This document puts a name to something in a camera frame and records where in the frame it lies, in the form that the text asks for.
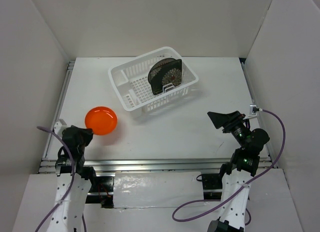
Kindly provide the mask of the white round sunburst plate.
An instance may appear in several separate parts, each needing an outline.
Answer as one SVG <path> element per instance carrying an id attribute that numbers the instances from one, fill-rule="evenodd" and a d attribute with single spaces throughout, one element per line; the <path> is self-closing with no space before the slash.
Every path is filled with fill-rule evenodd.
<path id="1" fill-rule="evenodd" d="M 165 64 L 167 64 L 167 63 L 173 62 L 173 61 L 175 61 L 175 60 L 176 60 L 176 59 L 174 59 L 174 58 L 172 58 L 172 57 L 164 58 L 164 59 L 158 61 L 158 62 L 154 65 L 154 67 L 157 68 L 157 67 L 160 67 L 160 66 L 162 66 L 162 65 L 165 65 Z"/>

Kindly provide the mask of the orange round plate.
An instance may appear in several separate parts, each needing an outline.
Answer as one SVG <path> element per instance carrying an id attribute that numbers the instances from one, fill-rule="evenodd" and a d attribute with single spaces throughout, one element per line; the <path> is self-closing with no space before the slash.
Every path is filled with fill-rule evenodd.
<path id="1" fill-rule="evenodd" d="M 87 112 L 84 124 L 94 135 L 105 136 L 116 129 L 118 117 L 109 107 L 97 106 Z"/>

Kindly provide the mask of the black square floral plate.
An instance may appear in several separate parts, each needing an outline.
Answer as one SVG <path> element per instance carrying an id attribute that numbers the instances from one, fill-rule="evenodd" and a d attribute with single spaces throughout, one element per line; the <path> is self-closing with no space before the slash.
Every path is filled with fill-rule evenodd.
<path id="1" fill-rule="evenodd" d="M 159 67 L 153 66 L 147 77 L 152 94 L 156 96 L 162 93 L 167 86 L 179 86 L 183 78 L 182 65 L 182 59 L 175 59 Z"/>

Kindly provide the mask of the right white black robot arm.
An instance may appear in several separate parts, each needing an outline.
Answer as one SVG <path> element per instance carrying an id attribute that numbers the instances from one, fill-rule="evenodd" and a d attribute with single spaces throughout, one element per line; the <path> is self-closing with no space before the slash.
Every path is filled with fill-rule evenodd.
<path id="1" fill-rule="evenodd" d="M 232 134 L 239 143 L 229 162 L 223 164 L 218 174 L 218 184 L 222 187 L 218 219 L 210 222 L 209 232 L 243 232 L 246 227 L 245 214 L 250 185 L 260 162 L 260 152 L 269 142 L 268 133 L 261 129 L 250 129 L 248 119 L 239 111 L 228 114 L 209 111 L 207 113 L 216 129 L 224 134 Z"/>

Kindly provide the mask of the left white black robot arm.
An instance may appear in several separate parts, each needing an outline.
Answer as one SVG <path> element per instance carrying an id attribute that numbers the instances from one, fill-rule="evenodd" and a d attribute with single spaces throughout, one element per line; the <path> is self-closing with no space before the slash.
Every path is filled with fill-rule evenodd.
<path id="1" fill-rule="evenodd" d="M 88 192 L 98 186 L 92 166 L 85 166 L 85 148 L 94 136 L 91 128 L 70 126 L 58 136 L 55 205 L 48 213 L 48 232 L 85 232 L 84 209 Z"/>

